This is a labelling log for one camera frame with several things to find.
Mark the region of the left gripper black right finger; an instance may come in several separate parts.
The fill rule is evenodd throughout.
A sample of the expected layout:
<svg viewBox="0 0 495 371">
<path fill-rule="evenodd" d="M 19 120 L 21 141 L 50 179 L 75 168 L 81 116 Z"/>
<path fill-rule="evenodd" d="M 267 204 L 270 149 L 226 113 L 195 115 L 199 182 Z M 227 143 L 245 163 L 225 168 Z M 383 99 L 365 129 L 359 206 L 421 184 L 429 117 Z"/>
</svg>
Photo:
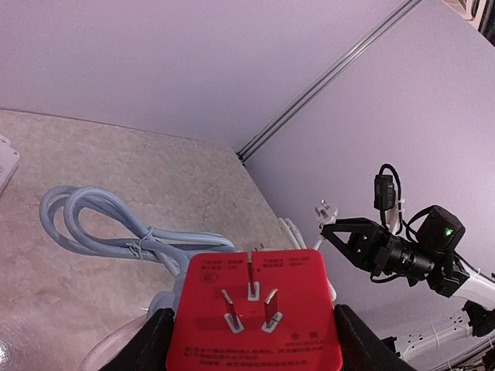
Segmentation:
<svg viewBox="0 0 495 371">
<path fill-rule="evenodd" d="M 414 370 L 398 358 L 348 305 L 336 305 L 334 315 L 343 354 L 343 370 Z"/>
</svg>

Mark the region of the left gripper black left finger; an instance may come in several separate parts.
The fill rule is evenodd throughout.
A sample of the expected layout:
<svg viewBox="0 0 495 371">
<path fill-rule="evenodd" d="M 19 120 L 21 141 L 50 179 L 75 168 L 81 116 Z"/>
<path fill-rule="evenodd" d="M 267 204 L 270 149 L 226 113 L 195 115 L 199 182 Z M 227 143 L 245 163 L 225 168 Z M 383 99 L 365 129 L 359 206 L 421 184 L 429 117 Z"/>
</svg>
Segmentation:
<svg viewBox="0 0 495 371">
<path fill-rule="evenodd" d="M 101 371 L 165 371 L 175 312 L 161 308 Z"/>
</svg>

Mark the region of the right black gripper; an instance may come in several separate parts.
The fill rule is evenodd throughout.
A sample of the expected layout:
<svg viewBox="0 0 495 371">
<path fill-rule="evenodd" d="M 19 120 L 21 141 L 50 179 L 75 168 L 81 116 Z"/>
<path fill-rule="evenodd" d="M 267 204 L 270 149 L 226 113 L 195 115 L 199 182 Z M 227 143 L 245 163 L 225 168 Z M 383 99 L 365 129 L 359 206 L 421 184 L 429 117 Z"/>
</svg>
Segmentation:
<svg viewBox="0 0 495 371">
<path fill-rule="evenodd" d="M 329 241 L 354 267 L 380 275 L 397 272 L 398 240 L 367 218 L 337 219 L 321 228 Z"/>
</svg>

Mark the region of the red cube socket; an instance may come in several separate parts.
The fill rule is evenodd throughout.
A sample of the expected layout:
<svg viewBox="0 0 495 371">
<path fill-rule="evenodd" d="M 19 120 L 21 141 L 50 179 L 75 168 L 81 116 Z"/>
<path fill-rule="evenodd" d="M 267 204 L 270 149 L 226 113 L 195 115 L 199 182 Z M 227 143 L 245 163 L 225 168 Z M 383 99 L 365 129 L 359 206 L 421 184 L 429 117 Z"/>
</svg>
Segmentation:
<svg viewBox="0 0 495 371">
<path fill-rule="evenodd" d="M 189 263 L 168 370 L 340 370 L 323 256 L 199 254 Z"/>
</svg>

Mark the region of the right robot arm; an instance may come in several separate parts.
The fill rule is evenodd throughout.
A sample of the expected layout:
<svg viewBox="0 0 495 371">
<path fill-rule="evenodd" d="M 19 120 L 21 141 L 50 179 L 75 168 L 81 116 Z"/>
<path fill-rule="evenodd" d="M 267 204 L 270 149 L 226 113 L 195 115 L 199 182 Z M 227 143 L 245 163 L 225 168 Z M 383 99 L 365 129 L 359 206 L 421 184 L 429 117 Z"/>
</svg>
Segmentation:
<svg viewBox="0 0 495 371">
<path fill-rule="evenodd" d="M 370 280 L 385 284 L 399 278 L 413 287 L 426 282 L 446 298 L 465 301 L 446 320 L 421 331 L 391 336 L 384 344 L 400 359 L 411 361 L 422 353 L 465 337 L 483 337 L 494 330 L 494 279 L 483 274 L 456 252 L 466 231 L 459 219 L 438 205 L 416 213 L 418 230 L 403 220 L 395 206 L 381 212 L 381 222 L 367 218 L 338 219 L 321 223 L 320 235 Z"/>
</svg>

